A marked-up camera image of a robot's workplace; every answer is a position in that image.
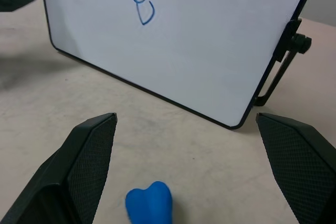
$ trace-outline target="beige tabletop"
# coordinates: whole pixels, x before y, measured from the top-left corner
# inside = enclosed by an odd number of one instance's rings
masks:
[[[336,28],[304,20],[300,32],[313,38],[312,48],[234,132],[59,54],[42,0],[0,13],[0,218],[74,126],[117,112],[94,223],[129,223],[126,193],[156,180],[172,191],[175,224],[297,223],[272,176],[255,116],[303,121],[336,145]]]

